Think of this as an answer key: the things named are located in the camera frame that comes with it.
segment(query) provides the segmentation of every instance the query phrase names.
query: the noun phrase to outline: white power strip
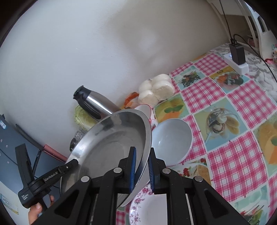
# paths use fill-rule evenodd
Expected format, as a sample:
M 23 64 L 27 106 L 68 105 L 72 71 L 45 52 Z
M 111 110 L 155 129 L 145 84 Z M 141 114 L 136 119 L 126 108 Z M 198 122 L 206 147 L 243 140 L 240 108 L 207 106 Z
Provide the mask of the white power strip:
M 224 61 L 232 67 L 239 75 L 244 75 L 249 72 L 249 66 L 247 63 L 238 65 L 236 64 L 233 59 L 231 53 L 225 54 L 224 56 Z

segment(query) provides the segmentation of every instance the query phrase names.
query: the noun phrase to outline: tablecloth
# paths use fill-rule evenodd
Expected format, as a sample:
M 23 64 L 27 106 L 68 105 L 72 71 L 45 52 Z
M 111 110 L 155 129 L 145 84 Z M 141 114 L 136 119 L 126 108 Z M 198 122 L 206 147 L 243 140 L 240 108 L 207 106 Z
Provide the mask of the tablecloth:
M 170 168 L 201 175 L 250 224 L 264 225 L 277 208 L 277 104 L 257 78 L 271 74 L 246 52 L 250 72 L 238 75 L 222 58 L 228 52 L 221 45 L 171 72 L 175 94 L 155 106 L 155 115 L 159 122 L 183 119 L 193 132 L 188 156 Z M 229 116 L 209 130 L 215 113 Z M 118 208 L 116 222 L 129 224 L 129 204 Z

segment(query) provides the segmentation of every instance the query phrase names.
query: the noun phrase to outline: finger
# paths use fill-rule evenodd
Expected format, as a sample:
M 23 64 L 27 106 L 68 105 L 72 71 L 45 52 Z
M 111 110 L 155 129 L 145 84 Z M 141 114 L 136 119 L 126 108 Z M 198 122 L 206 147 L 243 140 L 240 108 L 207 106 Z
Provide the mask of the finger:
M 55 198 L 54 198 L 54 196 L 53 195 L 49 195 L 49 197 L 50 197 L 50 206 L 51 205 L 53 205 L 54 204 L 54 200 L 55 200 Z
M 28 219 L 29 219 L 29 224 L 31 225 L 35 220 L 38 218 L 38 215 L 42 211 L 42 206 L 40 203 L 37 203 L 33 206 L 31 206 L 30 211 L 28 212 Z

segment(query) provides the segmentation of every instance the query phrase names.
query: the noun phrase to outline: floral plate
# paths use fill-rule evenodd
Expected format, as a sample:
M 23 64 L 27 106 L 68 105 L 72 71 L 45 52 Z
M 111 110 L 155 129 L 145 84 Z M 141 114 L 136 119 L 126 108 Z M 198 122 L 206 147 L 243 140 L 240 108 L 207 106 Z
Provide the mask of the floral plate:
M 130 225 L 167 225 L 166 208 L 166 194 L 154 195 L 150 184 L 147 184 L 131 203 Z

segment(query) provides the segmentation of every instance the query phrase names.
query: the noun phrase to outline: silver bolt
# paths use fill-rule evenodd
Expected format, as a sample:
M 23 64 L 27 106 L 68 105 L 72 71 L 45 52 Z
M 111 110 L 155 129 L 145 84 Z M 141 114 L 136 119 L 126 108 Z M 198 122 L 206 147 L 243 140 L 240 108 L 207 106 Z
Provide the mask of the silver bolt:
M 195 176 L 194 179 L 195 179 L 197 182 L 202 182 L 202 181 L 203 181 L 203 177 L 201 177 L 201 176 Z
M 122 169 L 120 167 L 114 168 L 115 173 L 121 173 Z
M 84 177 L 81 178 L 81 181 L 84 182 L 84 183 L 88 182 L 89 181 L 89 177 L 88 176 L 84 176 Z
M 169 174 L 170 171 L 171 171 L 171 170 L 170 170 L 169 168 L 164 168 L 164 169 L 163 169 L 163 173 L 165 173 L 165 174 Z

